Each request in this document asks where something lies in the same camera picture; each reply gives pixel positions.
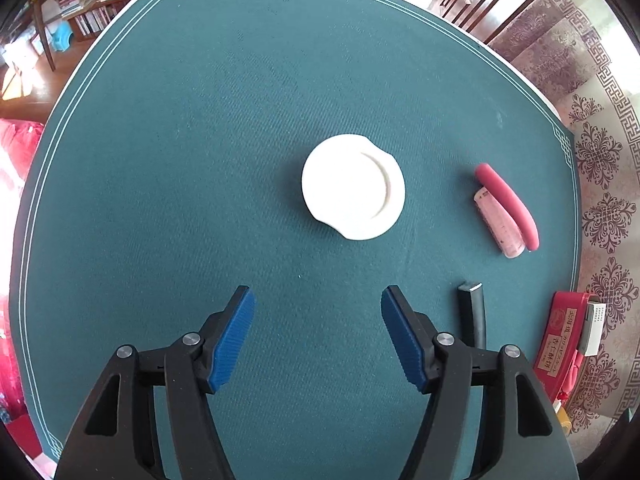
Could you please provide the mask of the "green table mat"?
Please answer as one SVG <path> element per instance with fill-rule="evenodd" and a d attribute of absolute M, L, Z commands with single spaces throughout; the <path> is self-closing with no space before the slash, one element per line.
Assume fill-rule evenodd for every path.
<path fill-rule="evenodd" d="M 402 213 L 346 240 L 307 209 L 323 140 L 392 154 Z M 17 216 L 11 330 L 27 409 L 58 456 L 110 355 L 257 304 L 209 401 L 240 479 L 395 479 L 426 400 L 381 316 L 397 285 L 441 330 L 483 284 L 488 346 L 533 358 L 578 277 L 580 198 L 555 112 L 487 48 L 401 0 L 134 0 L 47 121 Z M 494 168 L 540 246 L 508 259 L 474 203 Z"/>

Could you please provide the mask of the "white long tube box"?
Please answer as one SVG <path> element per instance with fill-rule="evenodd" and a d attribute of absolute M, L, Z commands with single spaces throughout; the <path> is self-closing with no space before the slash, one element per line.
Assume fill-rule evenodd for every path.
<path fill-rule="evenodd" d="M 578 352 L 582 356 L 595 356 L 600 348 L 606 304 L 600 301 L 588 301 L 585 322 L 578 342 Z"/>

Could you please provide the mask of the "black bar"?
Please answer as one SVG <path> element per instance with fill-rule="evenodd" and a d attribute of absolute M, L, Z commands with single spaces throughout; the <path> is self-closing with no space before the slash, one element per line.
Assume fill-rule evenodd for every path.
<path fill-rule="evenodd" d="M 469 282 L 457 289 L 461 338 L 465 344 L 479 349 L 486 348 L 486 310 L 483 284 Z"/>

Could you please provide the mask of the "pink hair roller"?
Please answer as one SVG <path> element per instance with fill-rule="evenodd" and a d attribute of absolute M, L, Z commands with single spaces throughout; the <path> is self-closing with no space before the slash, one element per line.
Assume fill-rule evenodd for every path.
<path fill-rule="evenodd" d="M 474 203 L 503 255 L 508 259 L 521 255 L 525 244 L 520 229 L 487 188 L 475 193 Z"/>

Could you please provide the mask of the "patterned beige curtain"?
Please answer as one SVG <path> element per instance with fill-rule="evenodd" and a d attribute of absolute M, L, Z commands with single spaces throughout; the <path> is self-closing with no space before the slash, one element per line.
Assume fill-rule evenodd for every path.
<path fill-rule="evenodd" d="M 574 432 L 639 404 L 639 53 L 604 0 L 535 0 L 490 46 L 573 133 L 578 287 L 606 304 L 600 348 L 565 405 Z"/>

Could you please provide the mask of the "white round lid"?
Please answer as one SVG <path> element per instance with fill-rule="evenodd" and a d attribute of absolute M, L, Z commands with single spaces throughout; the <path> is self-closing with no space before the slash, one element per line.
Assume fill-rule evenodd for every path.
<path fill-rule="evenodd" d="M 320 142 L 300 178 L 307 209 L 346 240 L 373 240 L 390 230 L 405 206 L 396 158 L 359 134 Z"/>

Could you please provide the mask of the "red cardboard storage box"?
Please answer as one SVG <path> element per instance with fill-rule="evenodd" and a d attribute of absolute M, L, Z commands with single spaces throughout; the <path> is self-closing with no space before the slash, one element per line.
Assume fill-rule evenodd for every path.
<path fill-rule="evenodd" d="M 556 292 L 552 297 L 534 364 L 535 375 L 551 402 L 559 397 L 575 361 L 590 298 L 589 292 Z"/>

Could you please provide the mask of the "pink foam curler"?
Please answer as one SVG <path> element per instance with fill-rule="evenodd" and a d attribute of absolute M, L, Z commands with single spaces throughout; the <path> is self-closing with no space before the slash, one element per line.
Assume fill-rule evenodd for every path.
<path fill-rule="evenodd" d="M 540 246 L 540 238 L 536 222 L 513 188 L 486 162 L 482 162 L 475 168 L 474 176 L 480 182 L 480 187 L 487 188 L 515 221 L 522 234 L 525 249 L 530 252 L 537 250 Z"/>

